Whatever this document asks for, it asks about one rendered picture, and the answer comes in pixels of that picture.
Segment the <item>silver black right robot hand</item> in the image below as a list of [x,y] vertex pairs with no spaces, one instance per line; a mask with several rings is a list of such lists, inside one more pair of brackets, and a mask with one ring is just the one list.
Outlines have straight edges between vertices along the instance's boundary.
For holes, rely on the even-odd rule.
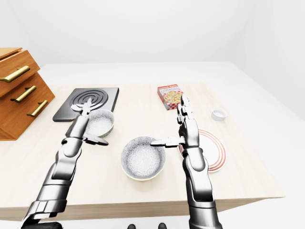
[[155,140],[150,146],[164,146],[166,148],[182,145],[184,149],[199,146],[199,131],[196,120],[193,117],[193,110],[185,94],[181,96],[181,102],[177,106],[177,122],[180,125],[179,136],[169,137],[163,140]]

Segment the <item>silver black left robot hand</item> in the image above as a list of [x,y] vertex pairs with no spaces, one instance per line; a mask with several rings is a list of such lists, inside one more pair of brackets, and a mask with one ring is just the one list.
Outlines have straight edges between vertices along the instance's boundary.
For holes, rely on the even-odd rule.
[[74,137],[80,140],[85,141],[87,144],[91,145],[101,145],[101,146],[107,146],[109,143],[105,140],[103,140],[100,137],[97,137],[95,135],[86,134],[85,130],[89,121],[89,113],[91,111],[91,104],[92,99],[89,98],[88,101],[83,105],[81,109],[81,113],[79,116],[77,116],[72,125],[69,127],[68,131],[66,132],[66,137]]

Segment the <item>patterned black white bowl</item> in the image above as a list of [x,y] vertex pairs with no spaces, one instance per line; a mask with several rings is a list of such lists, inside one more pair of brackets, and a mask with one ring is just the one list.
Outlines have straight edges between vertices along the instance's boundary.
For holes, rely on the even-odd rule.
[[151,146],[155,141],[148,136],[131,140],[121,154],[121,165],[124,172],[135,180],[149,180],[156,177],[165,164],[165,150]]
[[114,115],[108,110],[94,110],[89,113],[89,121],[85,133],[98,137],[107,136],[113,129]]

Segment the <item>white plate with red rings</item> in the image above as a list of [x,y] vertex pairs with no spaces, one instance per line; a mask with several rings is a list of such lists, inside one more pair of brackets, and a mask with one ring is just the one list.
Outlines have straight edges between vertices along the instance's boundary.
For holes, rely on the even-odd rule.
[[212,133],[199,129],[199,147],[208,162],[208,172],[221,170],[227,160],[227,152],[222,142]]

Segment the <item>flat dark stove plate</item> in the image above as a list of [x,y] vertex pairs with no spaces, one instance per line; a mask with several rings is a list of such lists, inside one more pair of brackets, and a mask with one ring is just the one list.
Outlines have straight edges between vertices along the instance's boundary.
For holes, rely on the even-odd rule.
[[73,121],[80,113],[83,104],[91,98],[91,110],[113,111],[119,94],[118,87],[76,88],[53,116],[55,122]]

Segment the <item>small white ramekin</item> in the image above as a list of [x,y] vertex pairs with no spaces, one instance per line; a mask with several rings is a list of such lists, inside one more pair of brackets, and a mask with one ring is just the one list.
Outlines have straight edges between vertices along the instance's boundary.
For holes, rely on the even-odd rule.
[[211,117],[215,121],[224,121],[227,117],[228,112],[222,108],[215,108],[212,110]]

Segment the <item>red printed cookie box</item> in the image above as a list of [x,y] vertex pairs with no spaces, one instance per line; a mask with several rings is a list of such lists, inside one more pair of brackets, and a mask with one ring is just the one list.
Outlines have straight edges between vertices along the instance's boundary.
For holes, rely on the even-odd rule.
[[177,84],[160,86],[157,88],[157,92],[166,110],[176,109],[183,94],[182,89]]

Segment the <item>wooden drawer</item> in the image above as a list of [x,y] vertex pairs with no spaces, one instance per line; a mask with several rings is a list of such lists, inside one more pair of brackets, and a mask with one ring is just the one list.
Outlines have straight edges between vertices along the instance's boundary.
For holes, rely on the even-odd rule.
[[27,116],[25,109],[22,109],[19,111],[13,111],[10,114],[1,113],[0,114],[0,141],[18,139],[19,136],[27,129],[27,127],[34,120],[35,120],[34,117]]
[[0,78],[4,78],[26,65],[30,67],[30,70],[14,81],[10,83],[0,81],[0,97],[17,87],[40,69],[27,50],[22,50],[22,48],[0,48]]
[[[26,91],[27,88],[32,86],[36,86],[36,89],[26,96],[20,103],[11,100],[17,99]],[[22,109],[25,109],[25,112],[29,113],[39,105],[38,103],[41,103],[44,100],[50,101],[53,97],[53,93],[47,84],[40,75],[36,73],[0,98],[0,114],[10,114],[13,111],[19,111]]]

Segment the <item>wooden cabinet with drawers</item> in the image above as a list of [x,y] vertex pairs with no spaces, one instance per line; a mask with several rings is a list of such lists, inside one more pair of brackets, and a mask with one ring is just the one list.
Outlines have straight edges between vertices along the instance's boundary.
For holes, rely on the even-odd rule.
[[54,98],[28,50],[0,48],[0,141],[16,140]]

